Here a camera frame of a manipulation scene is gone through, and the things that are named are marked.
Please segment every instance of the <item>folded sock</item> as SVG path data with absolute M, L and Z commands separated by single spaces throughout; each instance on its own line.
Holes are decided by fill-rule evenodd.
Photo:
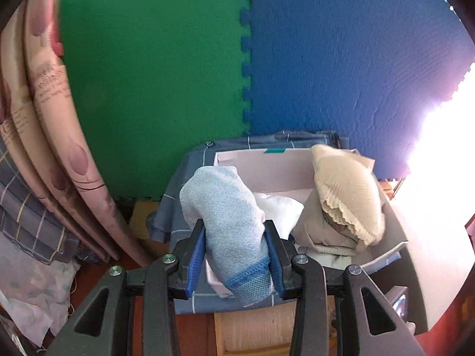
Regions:
M 264 212 L 233 166 L 200 167 L 180 191 L 185 221 L 203 219 L 206 256 L 225 287 L 244 305 L 272 292 Z

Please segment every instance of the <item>blue gripper pad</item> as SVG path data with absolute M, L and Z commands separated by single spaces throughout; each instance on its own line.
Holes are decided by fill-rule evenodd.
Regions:
M 188 270 L 188 280 L 186 283 L 186 294 L 188 298 L 193 295 L 196 287 L 198 286 L 198 280 L 200 279 L 201 268 L 205 259 L 206 252 L 206 239 L 205 228 L 201 229 L 200 236 L 196 242 L 195 250 L 191 256 Z
M 274 283 L 274 288 L 276 289 L 279 296 L 282 297 L 284 292 L 284 278 L 282 275 L 282 267 L 280 266 L 279 258 L 275 250 L 274 244 L 270 239 L 267 231 L 264 232 L 264 237 L 267 242 L 267 247 L 269 249 L 269 259 L 270 259 L 270 275 L 272 277 L 272 282 Z
M 334 129 L 401 178 L 424 116 L 450 99 L 475 46 L 445 0 L 250 0 L 243 65 L 251 134 Z

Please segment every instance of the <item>white box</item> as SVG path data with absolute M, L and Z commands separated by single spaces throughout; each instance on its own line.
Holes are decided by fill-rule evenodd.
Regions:
M 315 186 L 312 154 L 308 148 L 218 152 L 215 155 L 214 165 L 235 166 L 244 184 L 254 193 L 288 196 L 302 203 Z M 424 235 L 427 235 L 429 239 L 430 231 L 424 230 L 423 233 L 416 234 L 417 242 L 409 241 L 408 243 L 408 237 L 415 236 L 414 229 L 417 227 L 402 226 L 381 189 L 379 195 L 386 217 L 384 237 L 379 244 L 370 246 L 363 253 L 354 256 L 352 262 L 365 267 L 372 261 L 399 252 L 400 260 L 371 275 L 371 278 L 383 293 L 394 285 L 407 286 L 409 288 L 408 319 L 416 324 L 416 334 L 427 332 L 451 304 L 455 298 L 455 291 L 460 290 L 470 269 L 466 272 L 460 271 L 459 265 L 452 265 L 449 261 L 441 270 L 431 268 L 431 258 L 421 258 L 417 255 L 421 242 L 424 241 Z M 444 238 L 443 235 L 430 237 L 431 242 L 434 239 L 443 240 Z M 453 256 L 457 256 L 456 245 L 452 250 Z M 413 262 L 415 259 L 421 263 L 415 264 Z M 473 261 L 464 269 L 471 268 L 472 265 Z M 452 268 L 456 268 L 457 272 L 453 273 Z M 443 271 L 444 277 L 434 279 L 431 277 L 434 271 Z M 434 290 L 438 296 L 437 301 L 433 301 Z

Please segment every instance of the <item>bright light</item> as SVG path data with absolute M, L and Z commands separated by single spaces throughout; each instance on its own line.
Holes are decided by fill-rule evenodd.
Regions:
M 426 115 L 396 197 L 413 218 L 464 226 L 475 212 L 475 63 L 452 99 Z

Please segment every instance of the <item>plaid cloth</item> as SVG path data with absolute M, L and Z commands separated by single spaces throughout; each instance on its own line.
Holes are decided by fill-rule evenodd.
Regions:
M 44 263 L 69 262 L 79 240 L 31 193 L 0 139 L 0 230 Z

